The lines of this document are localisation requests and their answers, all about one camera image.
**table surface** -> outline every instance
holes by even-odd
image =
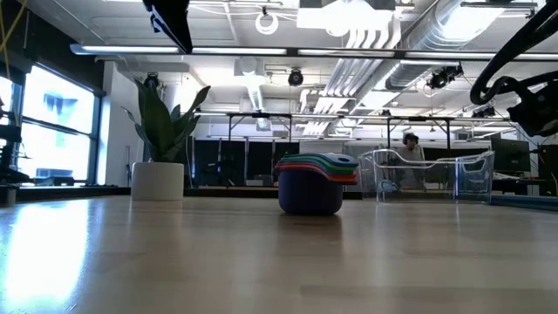
[[[558,215],[126,196],[0,209],[2,313],[553,313]]]

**fluorescent light fixture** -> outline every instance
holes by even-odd
[[[293,118],[318,118],[318,119],[339,119],[343,116],[336,114],[293,114]]]
[[[331,58],[393,58],[395,52],[366,49],[299,49],[298,55]]]
[[[193,55],[286,56],[285,48],[194,47]]]
[[[220,116],[225,117],[227,116],[226,113],[194,113],[195,116]]]
[[[244,139],[245,136],[231,136],[231,140]],[[228,139],[228,135],[208,135],[208,139]]]
[[[557,61],[558,60],[558,53],[524,53],[515,60],[520,61]]]
[[[142,0],[103,0],[104,2],[121,2],[121,3],[142,3]],[[230,6],[254,6],[254,5],[261,5],[267,7],[282,7],[283,4],[281,2],[273,2],[273,1],[212,1],[212,0],[190,0],[190,5],[223,5],[228,4]]]
[[[387,116],[345,116],[346,119],[388,119]]]
[[[401,65],[438,65],[458,66],[459,61],[436,61],[436,60],[401,60]]]
[[[95,53],[162,53],[176,54],[179,53],[177,47],[155,47],[155,46],[81,46],[81,49],[87,52]]]
[[[459,60],[461,58],[466,59],[475,59],[475,60],[489,60],[490,58],[494,57],[495,53],[493,52],[450,52],[450,51],[408,51],[405,54],[406,58],[416,58],[416,59],[438,59],[438,58],[448,58],[448,59],[455,59]]]
[[[508,121],[508,119],[502,119],[502,118],[454,118],[453,121],[506,122],[506,121]]]

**cable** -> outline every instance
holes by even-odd
[[[2,30],[2,40],[6,38],[6,30],[3,27],[3,11],[2,11],[2,3],[0,3],[0,29]],[[10,78],[10,61],[8,59],[8,49],[3,50],[3,59],[4,63],[6,64],[6,76],[8,80]]]
[[[24,0],[24,2],[21,4],[21,9],[17,13],[16,19],[14,19],[14,23],[11,25],[10,29],[8,30],[6,37],[2,39],[2,44],[0,44],[0,51],[4,49],[8,44],[8,40],[10,40],[11,33],[14,32],[14,30],[16,29],[17,22],[19,22],[19,19],[21,18],[22,14],[24,14],[24,10],[26,6],[27,6],[27,0]]]

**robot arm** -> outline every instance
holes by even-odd
[[[475,105],[484,105],[495,95],[516,92],[521,102],[508,108],[510,120],[517,122],[529,136],[558,133],[558,72],[549,72],[518,81],[503,76],[487,87],[492,76],[509,61],[539,44],[558,31],[558,1],[549,0],[490,60],[479,75],[470,98]],[[528,87],[546,83],[538,92]]]

